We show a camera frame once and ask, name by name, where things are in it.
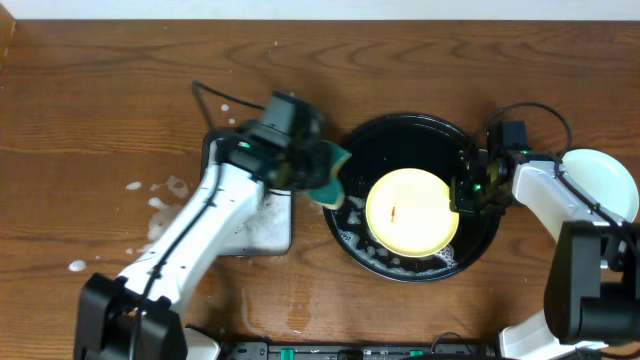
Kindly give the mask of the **green yellow sponge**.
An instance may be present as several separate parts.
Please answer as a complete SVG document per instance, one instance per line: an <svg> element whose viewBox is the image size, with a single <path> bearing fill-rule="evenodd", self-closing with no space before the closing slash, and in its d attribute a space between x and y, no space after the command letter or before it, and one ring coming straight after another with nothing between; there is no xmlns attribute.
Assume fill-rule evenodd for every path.
<svg viewBox="0 0 640 360"><path fill-rule="evenodd" d="M321 149L328 155L328 179L321 187L306 191L305 195L326 209L337 210L342 206L345 198L345 191L338 175L352 154L329 141L321 141L320 144Z"/></svg>

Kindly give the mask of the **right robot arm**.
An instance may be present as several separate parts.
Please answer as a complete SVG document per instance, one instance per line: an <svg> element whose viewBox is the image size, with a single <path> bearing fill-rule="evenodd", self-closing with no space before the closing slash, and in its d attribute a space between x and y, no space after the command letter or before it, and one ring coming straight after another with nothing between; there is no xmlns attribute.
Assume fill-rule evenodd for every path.
<svg viewBox="0 0 640 360"><path fill-rule="evenodd" d="M503 215L528 208L556 242L542 311L499 333L501 357L560 359L639 339L639 227L589 196L549 153L504 150L468 160L450 207Z"/></svg>

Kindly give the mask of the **yellow plate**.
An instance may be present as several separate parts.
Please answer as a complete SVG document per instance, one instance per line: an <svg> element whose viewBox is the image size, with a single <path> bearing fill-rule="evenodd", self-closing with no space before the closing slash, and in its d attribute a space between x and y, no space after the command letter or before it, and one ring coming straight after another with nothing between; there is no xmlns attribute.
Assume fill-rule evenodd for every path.
<svg viewBox="0 0 640 360"><path fill-rule="evenodd" d="M385 174L365 203L372 237L387 250L409 258L431 256L454 238L460 215L450 209L450 188L436 175L417 168Z"/></svg>

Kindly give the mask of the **white plate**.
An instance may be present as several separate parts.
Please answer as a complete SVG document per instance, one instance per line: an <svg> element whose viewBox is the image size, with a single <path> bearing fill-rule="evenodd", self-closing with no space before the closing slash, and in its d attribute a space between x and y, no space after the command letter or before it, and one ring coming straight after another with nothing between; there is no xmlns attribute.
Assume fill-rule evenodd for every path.
<svg viewBox="0 0 640 360"><path fill-rule="evenodd" d="M592 149L567 152L562 162L569 175L607 210L633 222L639 191L629 171L612 156Z"/></svg>

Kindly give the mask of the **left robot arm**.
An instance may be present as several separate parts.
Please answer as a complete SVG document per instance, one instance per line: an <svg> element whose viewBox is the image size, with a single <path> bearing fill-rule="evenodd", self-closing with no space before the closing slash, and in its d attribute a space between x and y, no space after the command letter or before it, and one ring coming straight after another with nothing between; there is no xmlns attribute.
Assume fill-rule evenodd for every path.
<svg viewBox="0 0 640 360"><path fill-rule="evenodd" d="M221 345L182 323L197 285L270 185L260 169L329 175L332 146L317 137L283 147L256 124L211 131L198 189L162 236L114 279L93 274L80 292L76 359L217 359Z"/></svg>

